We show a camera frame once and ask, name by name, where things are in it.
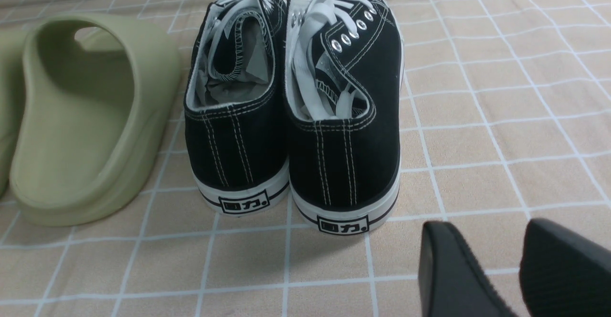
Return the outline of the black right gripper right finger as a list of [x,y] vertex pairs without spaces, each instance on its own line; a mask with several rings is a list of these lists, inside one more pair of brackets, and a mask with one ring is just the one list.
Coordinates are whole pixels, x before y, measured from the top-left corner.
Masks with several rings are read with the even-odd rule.
[[611,314],[610,251],[548,219],[528,222],[519,282],[533,317]]

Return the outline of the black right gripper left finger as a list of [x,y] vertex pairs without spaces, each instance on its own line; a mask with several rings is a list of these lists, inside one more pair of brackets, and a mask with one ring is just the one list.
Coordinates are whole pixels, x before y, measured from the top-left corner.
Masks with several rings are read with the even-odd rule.
[[450,222],[422,225],[418,284],[424,317],[515,317]]

